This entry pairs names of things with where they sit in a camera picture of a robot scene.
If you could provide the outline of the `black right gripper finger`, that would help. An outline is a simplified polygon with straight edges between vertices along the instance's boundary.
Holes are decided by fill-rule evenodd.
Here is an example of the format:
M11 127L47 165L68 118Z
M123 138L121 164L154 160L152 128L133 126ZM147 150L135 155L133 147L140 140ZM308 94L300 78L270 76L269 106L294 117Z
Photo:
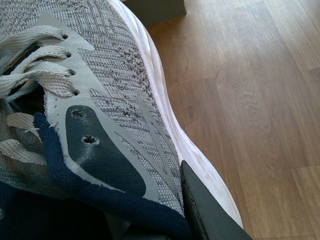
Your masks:
M180 166L185 218L194 240L250 240L184 160Z

